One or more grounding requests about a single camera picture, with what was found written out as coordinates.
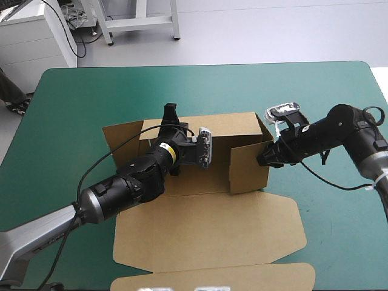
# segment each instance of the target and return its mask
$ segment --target white cabinet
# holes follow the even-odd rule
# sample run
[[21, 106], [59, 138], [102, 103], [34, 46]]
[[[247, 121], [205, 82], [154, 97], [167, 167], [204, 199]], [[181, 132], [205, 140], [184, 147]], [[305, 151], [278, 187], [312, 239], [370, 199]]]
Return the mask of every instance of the white cabinet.
[[[57, 11], [73, 50], [76, 44], [56, 0]], [[47, 69], [77, 66], [59, 19], [51, 8], [33, 0], [9, 20], [0, 22], [0, 67], [25, 93], [35, 91]]]

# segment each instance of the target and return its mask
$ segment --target floor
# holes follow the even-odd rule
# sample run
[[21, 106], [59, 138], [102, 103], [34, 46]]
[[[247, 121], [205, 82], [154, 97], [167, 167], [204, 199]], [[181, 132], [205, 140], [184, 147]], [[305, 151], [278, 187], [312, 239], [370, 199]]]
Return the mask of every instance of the floor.
[[[103, 0], [113, 18], [134, 1]], [[114, 34], [87, 45], [80, 67], [361, 60], [388, 98], [388, 0], [176, 0], [182, 39], [172, 30]], [[163, 15], [169, 0], [149, 0]], [[81, 32], [92, 39], [88, 30]], [[0, 102], [0, 163], [21, 118]]]

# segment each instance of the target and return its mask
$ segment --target green table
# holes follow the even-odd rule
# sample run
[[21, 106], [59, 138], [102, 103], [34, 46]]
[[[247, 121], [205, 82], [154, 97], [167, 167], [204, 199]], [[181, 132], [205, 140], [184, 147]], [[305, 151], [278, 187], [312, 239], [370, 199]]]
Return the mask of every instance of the green table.
[[[341, 102], [388, 112], [362, 62], [49, 70], [0, 167], [0, 229], [73, 201], [80, 176], [108, 151], [105, 125], [160, 118], [167, 102], [178, 103], [178, 115], [184, 116], [262, 115], [287, 101], [298, 102], [312, 122]], [[386, 126], [381, 131], [388, 136]], [[318, 156], [306, 162], [331, 181], [365, 182], [342, 148], [332, 150], [326, 166]], [[114, 171], [108, 158], [85, 184]], [[301, 166], [272, 169], [266, 191], [297, 201], [308, 239], [305, 249], [280, 263], [311, 263], [316, 289], [388, 288], [388, 225], [377, 192], [334, 189]], [[68, 289], [108, 289], [119, 276], [142, 273], [112, 260], [114, 230], [111, 219], [75, 231], [50, 281]], [[38, 286], [57, 248], [58, 243], [32, 260], [23, 287]]]

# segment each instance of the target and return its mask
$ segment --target cardboard box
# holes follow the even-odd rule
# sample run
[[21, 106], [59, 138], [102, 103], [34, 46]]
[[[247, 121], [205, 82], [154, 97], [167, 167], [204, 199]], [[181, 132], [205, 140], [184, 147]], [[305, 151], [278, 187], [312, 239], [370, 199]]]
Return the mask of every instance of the cardboard box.
[[[188, 188], [190, 193], [244, 193], [267, 185], [269, 167], [260, 167], [256, 155], [273, 138], [254, 112], [181, 117], [179, 120], [188, 122], [194, 132], [198, 132], [200, 127], [212, 131], [213, 160], [207, 170], [198, 166], [182, 166], [181, 175], [166, 177], [165, 195], [179, 195]], [[104, 127], [103, 131], [109, 147], [113, 149], [141, 130], [160, 123], [161, 119], [135, 121]], [[158, 129], [145, 132], [139, 139], [115, 152], [113, 159], [117, 167], [145, 153], [150, 139], [156, 138], [158, 132]]]
[[[112, 290], [137, 291], [134, 286], [194, 290], [194, 285], [217, 286], [224, 281], [231, 286], [233, 280], [233, 291], [259, 290], [243, 287], [249, 284], [263, 290], [285, 290], [270, 286], [312, 290], [315, 273], [311, 266], [270, 265], [302, 249], [307, 241], [294, 200], [255, 191], [267, 185], [269, 174], [256, 156], [272, 140], [258, 116], [250, 112], [179, 119], [194, 131], [201, 126], [212, 131], [212, 165], [207, 170], [182, 166], [179, 176], [166, 177], [163, 195], [118, 215], [115, 261], [154, 274], [120, 278]], [[160, 122], [136, 121], [103, 131], [112, 149]], [[157, 135], [158, 129], [146, 132], [118, 150], [113, 155], [117, 167], [143, 154]], [[248, 279], [232, 275], [240, 272], [251, 275]], [[292, 277], [289, 272], [298, 275]], [[296, 279], [296, 287], [290, 287]], [[168, 282], [168, 286], [158, 286]]]

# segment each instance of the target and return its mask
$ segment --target shoe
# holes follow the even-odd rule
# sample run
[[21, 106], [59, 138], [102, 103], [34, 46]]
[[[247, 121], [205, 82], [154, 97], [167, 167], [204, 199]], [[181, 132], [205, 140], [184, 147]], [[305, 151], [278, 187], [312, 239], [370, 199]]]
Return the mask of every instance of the shoe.
[[25, 111], [27, 110], [28, 106], [30, 105], [30, 102], [31, 102], [31, 99], [27, 98], [26, 100], [24, 100], [23, 102], [20, 102], [20, 103], [6, 102], [5, 106], [12, 113], [23, 116], [23, 115], [25, 115]]

